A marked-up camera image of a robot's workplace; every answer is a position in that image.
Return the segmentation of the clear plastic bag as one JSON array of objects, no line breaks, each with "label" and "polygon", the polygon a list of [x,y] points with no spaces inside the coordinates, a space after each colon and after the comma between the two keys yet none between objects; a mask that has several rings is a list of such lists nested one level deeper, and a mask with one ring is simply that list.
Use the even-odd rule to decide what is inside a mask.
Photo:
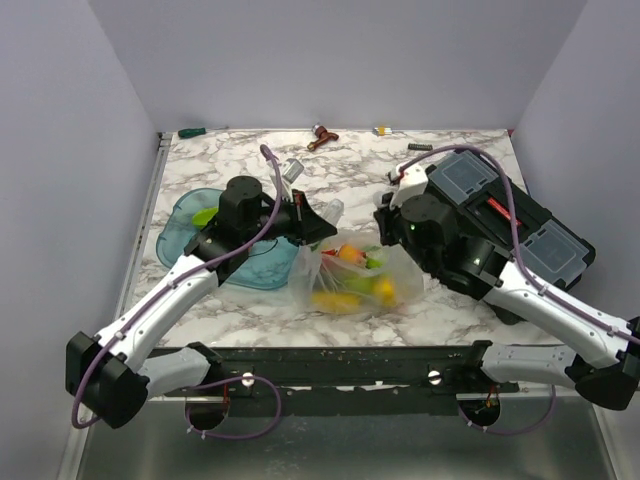
[{"label": "clear plastic bag", "polygon": [[[322,251],[350,244],[366,254],[365,265],[352,265],[341,259],[322,261]],[[382,306],[375,295],[359,295],[345,288],[345,280],[355,276],[388,277],[395,286],[397,304]],[[321,312],[311,304],[313,292],[352,293],[361,298],[357,313],[380,313],[395,310],[418,300],[424,294],[423,272],[399,245],[383,246],[373,232],[340,230],[335,236],[303,246],[293,261],[288,288],[296,305],[308,312]]]}]

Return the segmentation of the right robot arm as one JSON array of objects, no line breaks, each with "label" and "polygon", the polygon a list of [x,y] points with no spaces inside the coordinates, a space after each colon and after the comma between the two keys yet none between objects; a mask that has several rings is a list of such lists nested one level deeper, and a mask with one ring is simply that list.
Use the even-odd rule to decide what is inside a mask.
[{"label": "right robot arm", "polygon": [[556,338],[553,345],[492,343],[464,362],[460,379],[480,392],[494,381],[573,389],[600,407],[626,409],[639,386],[639,322],[599,311],[519,265],[491,241],[462,234],[454,210],[431,194],[375,200],[381,241],[401,246],[447,288],[514,314]]}]

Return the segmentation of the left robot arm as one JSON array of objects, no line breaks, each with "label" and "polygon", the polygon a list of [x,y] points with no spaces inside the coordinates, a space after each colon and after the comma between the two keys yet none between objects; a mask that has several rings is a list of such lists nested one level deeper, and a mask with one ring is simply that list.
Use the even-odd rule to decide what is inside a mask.
[{"label": "left robot arm", "polygon": [[156,345],[247,261],[255,243],[284,238],[296,246],[314,244],[336,234],[338,219],[335,213],[314,211],[302,191],[270,198],[254,177],[229,180],[217,213],[160,283],[98,333],[79,332],[68,342],[65,387],[74,397],[73,426],[85,426],[78,416],[81,406],[120,428],[153,397],[183,388],[214,393],[222,372],[205,348],[184,347],[155,357]]}]

